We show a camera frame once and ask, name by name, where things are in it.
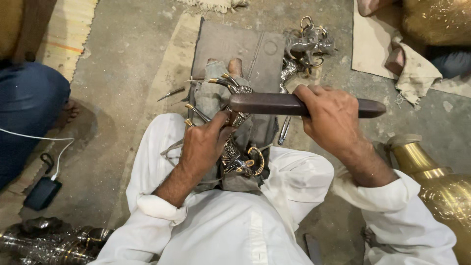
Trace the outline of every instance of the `rolled-up sleeve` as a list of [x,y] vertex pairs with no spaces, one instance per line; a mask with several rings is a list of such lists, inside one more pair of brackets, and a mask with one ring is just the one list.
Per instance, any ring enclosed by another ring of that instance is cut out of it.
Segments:
[[90,264],[148,264],[154,254],[162,253],[172,228],[187,215],[186,203],[176,208],[154,195],[140,197],[137,205],[127,222],[114,231]]
[[455,234],[437,222],[417,194],[420,185],[406,174],[378,188],[354,184],[349,174],[334,178],[333,191],[362,209],[366,225],[382,246],[367,258],[373,265],[457,265]]

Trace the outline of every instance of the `white pants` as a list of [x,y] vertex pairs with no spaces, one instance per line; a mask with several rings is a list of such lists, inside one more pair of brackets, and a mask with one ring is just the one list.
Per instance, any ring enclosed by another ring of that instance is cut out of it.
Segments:
[[[130,212],[136,210],[138,197],[152,193],[172,171],[173,166],[160,153],[183,138],[183,121],[175,113],[159,115],[144,133],[126,190]],[[168,153],[175,164],[180,151],[178,148]],[[261,191],[295,231],[298,223],[324,201],[333,167],[322,156],[281,147],[271,147],[268,165],[270,176]]]

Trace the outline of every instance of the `brass vase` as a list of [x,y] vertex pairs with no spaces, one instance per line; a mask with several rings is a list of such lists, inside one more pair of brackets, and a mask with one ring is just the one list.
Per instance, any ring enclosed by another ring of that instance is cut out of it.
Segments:
[[439,166],[419,144],[421,136],[405,134],[389,139],[399,169],[421,186],[420,199],[435,219],[455,232],[453,248],[459,264],[471,265],[471,179]]

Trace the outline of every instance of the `gold metal vessel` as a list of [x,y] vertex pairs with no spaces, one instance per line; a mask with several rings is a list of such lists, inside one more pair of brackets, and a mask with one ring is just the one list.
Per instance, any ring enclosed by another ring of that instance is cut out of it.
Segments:
[[392,137],[387,145],[399,169],[421,185],[420,199],[435,219],[455,232],[453,248],[459,264],[471,265],[471,175],[439,166],[420,146],[421,136]]

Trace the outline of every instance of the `silver animal figurine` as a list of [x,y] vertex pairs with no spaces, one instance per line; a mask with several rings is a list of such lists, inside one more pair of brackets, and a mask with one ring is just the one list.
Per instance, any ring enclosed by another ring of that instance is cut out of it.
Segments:
[[[318,67],[324,62],[323,58],[314,58],[315,55],[331,54],[336,50],[332,36],[322,26],[314,26],[310,16],[302,18],[299,30],[285,31],[284,35],[286,37],[285,53],[287,57],[297,61],[303,71],[310,71],[311,68]],[[301,58],[297,59],[293,56],[292,51],[302,53]]]

